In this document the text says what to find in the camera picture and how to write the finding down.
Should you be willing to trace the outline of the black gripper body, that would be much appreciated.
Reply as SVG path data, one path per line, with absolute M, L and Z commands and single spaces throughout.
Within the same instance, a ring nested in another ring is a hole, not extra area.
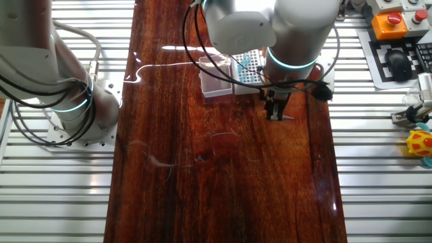
M 290 99 L 290 93 L 285 90 L 268 88 L 265 94 L 265 101 L 268 103 L 280 103 L 286 105 Z

